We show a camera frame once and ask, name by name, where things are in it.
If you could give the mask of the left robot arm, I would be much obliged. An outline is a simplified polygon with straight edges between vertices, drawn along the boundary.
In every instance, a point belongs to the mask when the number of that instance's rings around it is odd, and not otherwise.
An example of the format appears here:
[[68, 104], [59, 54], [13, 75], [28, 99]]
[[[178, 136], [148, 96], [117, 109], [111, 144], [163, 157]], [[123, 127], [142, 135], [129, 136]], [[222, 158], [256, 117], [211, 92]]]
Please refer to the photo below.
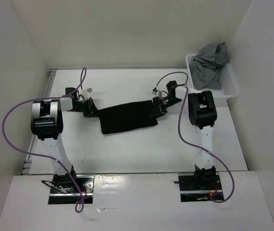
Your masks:
[[78, 92], [66, 88], [66, 98], [36, 100], [32, 103], [31, 131], [44, 144], [53, 167], [53, 180], [43, 183], [57, 193], [72, 193], [78, 188], [78, 178], [69, 161], [62, 141], [64, 122], [62, 112], [82, 113], [94, 117], [97, 108], [90, 93], [92, 88]]

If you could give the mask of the black skirt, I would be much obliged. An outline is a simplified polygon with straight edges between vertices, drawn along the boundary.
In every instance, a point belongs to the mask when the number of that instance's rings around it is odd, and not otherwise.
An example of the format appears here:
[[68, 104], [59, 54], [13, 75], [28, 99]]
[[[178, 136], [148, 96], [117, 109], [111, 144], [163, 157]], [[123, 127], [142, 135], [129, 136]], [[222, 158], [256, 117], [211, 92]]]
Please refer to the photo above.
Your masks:
[[150, 118], [152, 107], [152, 101], [148, 100], [98, 110], [101, 131], [106, 135], [156, 126], [157, 120]]

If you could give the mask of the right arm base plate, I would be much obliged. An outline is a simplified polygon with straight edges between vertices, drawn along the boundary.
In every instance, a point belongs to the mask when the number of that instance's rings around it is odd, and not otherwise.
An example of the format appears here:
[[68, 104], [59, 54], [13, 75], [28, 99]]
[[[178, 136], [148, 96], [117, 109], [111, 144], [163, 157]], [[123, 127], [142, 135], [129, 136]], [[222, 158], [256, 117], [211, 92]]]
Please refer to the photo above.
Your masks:
[[178, 179], [174, 181], [179, 186], [181, 202], [203, 202], [211, 201], [223, 201], [224, 195], [222, 191], [222, 184], [220, 176], [217, 174], [214, 179], [205, 182], [205, 184], [199, 186], [193, 175], [178, 174]]

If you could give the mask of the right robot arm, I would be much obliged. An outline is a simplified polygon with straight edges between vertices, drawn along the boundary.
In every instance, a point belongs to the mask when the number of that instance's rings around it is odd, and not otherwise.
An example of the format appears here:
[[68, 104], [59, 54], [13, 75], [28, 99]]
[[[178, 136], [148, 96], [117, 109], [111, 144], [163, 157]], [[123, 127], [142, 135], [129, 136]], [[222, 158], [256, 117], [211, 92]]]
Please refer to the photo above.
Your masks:
[[184, 105], [188, 107], [188, 118], [192, 126], [199, 132], [201, 144], [194, 144], [200, 149], [195, 161], [194, 185], [205, 190], [215, 180], [216, 167], [212, 153], [212, 134], [215, 121], [217, 120], [217, 110], [210, 91], [199, 91], [187, 87], [184, 84], [170, 81], [167, 85], [167, 96], [160, 96], [160, 91], [153, 89], [153, 109], [150, 118], [159, 118], [167, 113], [167, 108], [182, 102], [179, 117], [183, 114]]

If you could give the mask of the grey skirt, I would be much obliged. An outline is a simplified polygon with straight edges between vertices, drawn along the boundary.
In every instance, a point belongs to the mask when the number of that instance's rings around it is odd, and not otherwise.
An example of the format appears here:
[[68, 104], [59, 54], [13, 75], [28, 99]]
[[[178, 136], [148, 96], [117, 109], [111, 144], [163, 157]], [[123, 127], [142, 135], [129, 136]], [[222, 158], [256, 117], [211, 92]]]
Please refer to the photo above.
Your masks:
[[195, 89], [221, 90], [220, 74], [229, 63], [226, 43], [209, 44], [191, 61], [189, 69]]

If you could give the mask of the white plastic basket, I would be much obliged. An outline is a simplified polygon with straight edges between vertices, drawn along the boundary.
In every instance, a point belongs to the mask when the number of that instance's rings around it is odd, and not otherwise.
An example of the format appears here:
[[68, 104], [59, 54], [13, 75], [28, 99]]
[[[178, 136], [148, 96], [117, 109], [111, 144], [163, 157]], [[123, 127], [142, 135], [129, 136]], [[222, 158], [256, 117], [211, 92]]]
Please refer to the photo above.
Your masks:
[[227, 100], [239, 95], [239, 86], [236, 80], [236, 74], [230, 64], [227, 64], [220, 73], [219, 79], [222, 88], [213, 90], [204, 88], [202, 91], [210, 90], [212, 92], [216, 106], [227, 106]]

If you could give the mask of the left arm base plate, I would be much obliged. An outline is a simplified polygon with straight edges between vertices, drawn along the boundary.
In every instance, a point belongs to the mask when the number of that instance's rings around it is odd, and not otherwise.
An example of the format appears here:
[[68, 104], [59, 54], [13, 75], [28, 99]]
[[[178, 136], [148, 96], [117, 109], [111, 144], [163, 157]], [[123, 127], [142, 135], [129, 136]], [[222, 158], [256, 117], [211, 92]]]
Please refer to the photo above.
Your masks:
[[[77, 175], [76, 183], [79, 186], [84, 197], [84, 204], [93, 203], [95, 176], [91, 175]], [[81, 201], [80, 193], [73, 182], [59, 183], [52, 180], [41, 180], [41, 182], [50, 188], [49, 205], [66, 205], [76, 204]]]

